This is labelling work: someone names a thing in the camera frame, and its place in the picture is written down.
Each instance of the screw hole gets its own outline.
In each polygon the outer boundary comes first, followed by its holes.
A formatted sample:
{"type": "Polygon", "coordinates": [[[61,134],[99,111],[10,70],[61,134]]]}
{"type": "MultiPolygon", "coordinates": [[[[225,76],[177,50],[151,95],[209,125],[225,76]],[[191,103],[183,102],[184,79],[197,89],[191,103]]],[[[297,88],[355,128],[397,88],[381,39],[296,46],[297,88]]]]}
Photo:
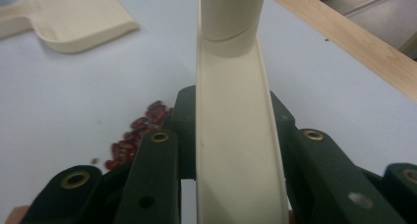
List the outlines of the screw hole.
{"type": "Polygon", "coordinates": [[[155,204],[155,199],[152,196],[143,196],[139,200],[139,207],[142,209],[148,209],[155,204]]]}
{"type": "Polygon", "coordinates": [[[323,140],[325,138],[325,136],[317,131],[313,131],[313,130],[309,130],[309,131],[305,131],[304,132],[304,137],[310,139],[310,140],[316,140],[316,141],[320,141],[323,140]]]}
{"type": "Polygon", "coordinates": [[[89,180],[89,173],[86,171],[76,171],[68,174],[61,182],[63,189],[71,190],[84,185],[89,180]]]}
{"type": "Polygon", "coordinates": [[[153,142],[164,142],[169,139],[169,134],[167,133],[155,133],[150,138],[153,142]]]}
{"type": "Polygon", "coordinates": [[[417,170],[405,169],[403,175],[408,181],[417,184],[417,170]]]}

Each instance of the wooden edge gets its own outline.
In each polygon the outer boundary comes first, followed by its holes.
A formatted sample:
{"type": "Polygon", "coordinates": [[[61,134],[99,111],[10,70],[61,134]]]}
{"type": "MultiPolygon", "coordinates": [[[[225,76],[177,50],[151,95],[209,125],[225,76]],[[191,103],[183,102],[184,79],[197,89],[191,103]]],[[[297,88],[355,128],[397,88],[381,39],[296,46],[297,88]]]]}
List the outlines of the wooden edge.
{"type": "Polygon", "coordinates": [[[402,53],[417,55],[417,32],[415,32],[401,47],[398,49],[402,53]]]}
{"type": "Polygon", "coordinates": [[[417,63],[320,0],[274,0],[417,102],[417,63]]]}

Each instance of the cream plastic chute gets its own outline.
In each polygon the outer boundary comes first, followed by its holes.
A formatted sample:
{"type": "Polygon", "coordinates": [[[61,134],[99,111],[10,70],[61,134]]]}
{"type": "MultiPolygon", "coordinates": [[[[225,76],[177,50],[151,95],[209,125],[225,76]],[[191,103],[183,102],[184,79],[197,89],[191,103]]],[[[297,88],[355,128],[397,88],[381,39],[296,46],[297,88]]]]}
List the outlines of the cream plastic chute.
{"type": "Polygon", "coordinates": [[[201,0],[196,112],[200,224],[288,222],[277,132],[256,38],[263,1],[201,0]]]}

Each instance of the red kidney bean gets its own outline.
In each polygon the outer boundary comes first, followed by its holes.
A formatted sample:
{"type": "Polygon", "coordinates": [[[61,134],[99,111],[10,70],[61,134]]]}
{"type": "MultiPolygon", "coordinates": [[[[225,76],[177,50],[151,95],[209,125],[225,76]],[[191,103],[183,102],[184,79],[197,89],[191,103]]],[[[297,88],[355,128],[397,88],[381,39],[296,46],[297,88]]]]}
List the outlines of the red kidney bean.
{"type": "Polygon", "coordinates": [[[124,149],[133,149],[133,146],[125,141],[122,141],[119,143],[119,147],[120,148],[124,148],[124,149]]]}
{"type": "Polygon", "coordinates": [[[142,136],[161,128],[165,116],[172,115],[173,108],[167,109],[160,100],[148,107],[146,117],[139,118],[131,124],[132,131],[125,133],[123,139],[111,145],[113,160],[105,162],[108,170],[114,170],[121,164],[132,161],[141,146],[142,136]]]}
{"type": "Polygon", "coordinates": [[[114,160],[119,158],[119,144],[118,143],[111,144],[111,153],[113,154],[114,160]]]}
{"type": "Polygon", "coordinates": [[[162,104],[162,101],[157,100],[156,102],[152,103],[152,104],[148,107],[148,110],[152,110],[152,109],[156,108],[157,106],[159,106],[159,105],[161,105],[161,104],[162,104]]]}
{"type": "Polygon", "coordinates": [[[118,161],[114,161],[114,160],[107,160],[104,163],[105,168],[107,168],[108,170],[114,170],[119,166],[119,162],[118,161]]]}
{"type": "Polygon", "coordinates": [[[174,113],[174,108],[169,108],[168,111],[166,111],[166,116],[172,115],[174,113]]]}
{"type": "Polygon", "coordinates": [[[135,135],[135,133],[133,133],[133,132],[128,132],[128,133],[125,133],[125,135],[123,135],[123,139],[124,139],[125,141],[134,140],[134,139],[135,139],[135,137],[136,137],[136,135],[135,135]]]}
{"type": "Polygon", "coordinates": [[[136,129],[137,127],[139,127],[140,125],[143,125],[147,121],[148,121],[148,118],[146,118],[146,117],[139,118],[131,124],[131,128],[136,129]]]}

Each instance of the white table surface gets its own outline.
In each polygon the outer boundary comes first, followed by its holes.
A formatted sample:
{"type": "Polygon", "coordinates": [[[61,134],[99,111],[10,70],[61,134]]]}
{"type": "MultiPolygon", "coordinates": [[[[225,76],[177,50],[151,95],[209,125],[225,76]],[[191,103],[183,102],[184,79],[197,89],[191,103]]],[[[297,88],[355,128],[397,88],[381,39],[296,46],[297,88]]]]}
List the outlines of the white table surface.
{"type": "MultiPolygon", "coordinates": [[[[195,84],[198,0],[119,1],[141,29],[84,53],[57,53],[32,31],[0,40],[0,222],[62,170],[95,157],[103,168],[150,103],[173,106],[195,84]]],[[[270,89],[299,128],[380,175],[417,163],[414,102],[271,0],[259,38],[270,89]]],[[[196,223],[193,184],[184,190],[183,223],[196,223]]]]}

